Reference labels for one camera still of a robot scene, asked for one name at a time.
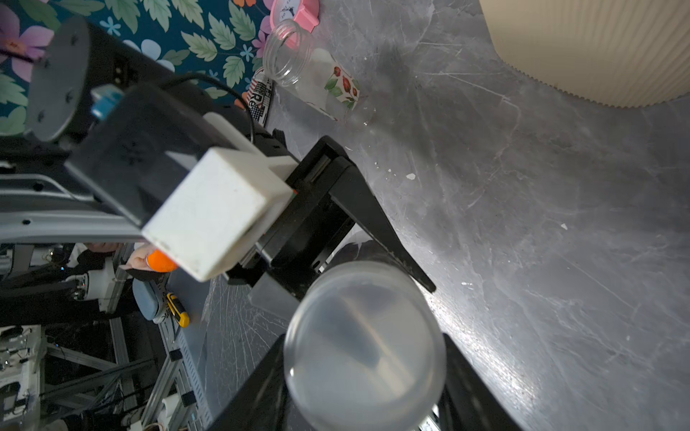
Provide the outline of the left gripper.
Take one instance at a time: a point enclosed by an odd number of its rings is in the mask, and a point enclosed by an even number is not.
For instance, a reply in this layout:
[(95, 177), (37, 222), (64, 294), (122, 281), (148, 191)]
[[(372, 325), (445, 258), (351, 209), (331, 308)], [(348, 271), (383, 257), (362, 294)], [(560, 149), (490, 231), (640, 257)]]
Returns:
[(293, 197), (254, 244), (249, 256), (226, 272), (230, 286), (275, 281), (302, 300), (335, 246), (356, 224), (428, 292), (436, 285), (405, 249), (376, 196), (347, 151), (321, 138), (289, 175)]

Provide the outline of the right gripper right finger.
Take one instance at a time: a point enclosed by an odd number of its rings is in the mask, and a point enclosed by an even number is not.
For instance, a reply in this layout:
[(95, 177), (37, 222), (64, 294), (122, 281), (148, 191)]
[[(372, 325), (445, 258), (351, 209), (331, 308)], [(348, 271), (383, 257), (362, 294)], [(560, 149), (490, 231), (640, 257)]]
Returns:
[(438, 417), (441, 430), (513, 430), (520, 425), (498, 402), (451, 337), (443, 334), (447, 377)]

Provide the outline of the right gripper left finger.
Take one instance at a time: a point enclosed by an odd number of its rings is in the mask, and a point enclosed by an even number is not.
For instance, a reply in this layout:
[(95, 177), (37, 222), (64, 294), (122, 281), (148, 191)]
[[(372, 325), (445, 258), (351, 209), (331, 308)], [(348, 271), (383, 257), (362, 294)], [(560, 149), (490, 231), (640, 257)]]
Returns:
[(285, 335), (278, 337), (208, 430), (278, 431), (285, 428), (289, 400), (284, 376), (285, 339)]

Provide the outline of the clear jar with flower tea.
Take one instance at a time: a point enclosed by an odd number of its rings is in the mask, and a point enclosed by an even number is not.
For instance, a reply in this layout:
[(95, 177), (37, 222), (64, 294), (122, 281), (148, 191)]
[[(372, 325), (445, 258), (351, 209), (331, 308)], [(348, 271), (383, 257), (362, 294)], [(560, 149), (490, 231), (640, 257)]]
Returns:
[(345, 120), (362, 95), (359, 81), (311, 33), (293, 20), (269, 35), (263, 54), (267, 77), (332, 120)]

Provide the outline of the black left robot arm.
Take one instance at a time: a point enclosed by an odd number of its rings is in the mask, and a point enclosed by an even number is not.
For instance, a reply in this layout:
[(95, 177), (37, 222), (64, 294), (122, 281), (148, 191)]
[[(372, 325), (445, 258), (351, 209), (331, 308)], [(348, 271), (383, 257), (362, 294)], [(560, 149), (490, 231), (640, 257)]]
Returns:
[(1, 136), (2, 242), (144, 239), (200, 281), (302, 298), (357, 226), (435, 291), (341, 145), (324, 136), (297, 160), (281, 131), (195, 82), (64, 22), (33, 70), (24, 131)]

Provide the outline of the yellow utility knife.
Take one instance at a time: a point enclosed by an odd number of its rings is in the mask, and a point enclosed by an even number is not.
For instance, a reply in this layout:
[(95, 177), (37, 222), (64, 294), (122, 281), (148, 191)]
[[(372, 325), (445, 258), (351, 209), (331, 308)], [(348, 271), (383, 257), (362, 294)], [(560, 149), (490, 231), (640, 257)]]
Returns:
[(187, 328), (190, 325), (190, 316), (181, 303), (181, 300), (173, 293), (165, 295), (169, 310), (182, 328)]

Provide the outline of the orange fish plush toy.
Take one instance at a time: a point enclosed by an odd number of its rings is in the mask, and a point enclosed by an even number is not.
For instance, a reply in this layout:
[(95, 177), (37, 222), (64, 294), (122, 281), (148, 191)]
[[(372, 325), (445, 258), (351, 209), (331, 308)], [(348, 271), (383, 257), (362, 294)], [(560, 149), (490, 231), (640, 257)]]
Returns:
[(179, 268), (171, 258), (153, 244), (144, 245), (133, 251), (128, 261), (121, 267), (125, 270), (134, 269), (156, 273), (169, 273)]

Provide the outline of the pink alarm clock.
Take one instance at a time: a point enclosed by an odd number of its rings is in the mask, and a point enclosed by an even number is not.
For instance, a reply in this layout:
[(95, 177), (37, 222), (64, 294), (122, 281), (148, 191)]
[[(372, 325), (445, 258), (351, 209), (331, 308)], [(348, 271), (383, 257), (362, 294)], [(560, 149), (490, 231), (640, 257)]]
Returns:
[(270, 24), (274, 29), (281, 22), (292, 20), (302, 29), (313, 32), (320, 24), (319, 0), (275, 0), (271, 7)]

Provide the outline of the cream ribbed trash bin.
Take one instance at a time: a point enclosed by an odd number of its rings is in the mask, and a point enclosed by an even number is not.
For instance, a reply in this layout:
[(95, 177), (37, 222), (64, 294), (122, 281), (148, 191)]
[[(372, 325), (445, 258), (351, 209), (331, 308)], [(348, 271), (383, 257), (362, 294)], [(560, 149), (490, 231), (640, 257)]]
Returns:
[(505, 63), (563, 92), (639, 108), (689, 92), (686, 1), (483, 1)]

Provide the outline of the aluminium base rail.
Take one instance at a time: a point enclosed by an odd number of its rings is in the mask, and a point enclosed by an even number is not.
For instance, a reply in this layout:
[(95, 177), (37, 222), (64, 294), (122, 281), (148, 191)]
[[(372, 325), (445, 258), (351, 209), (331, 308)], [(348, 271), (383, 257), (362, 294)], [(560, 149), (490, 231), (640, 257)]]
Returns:
[(280, 335), (298, 301), (275, 285), (230, 285), (223, 277), (198, 282), (178, 270), (164, 282), (190, 314), (181, 328), (167, 317), (160, 325), (167, 348), (181, 352), (181, 373), (196, 400), (190, 430), (205, 430), (230, 404)]

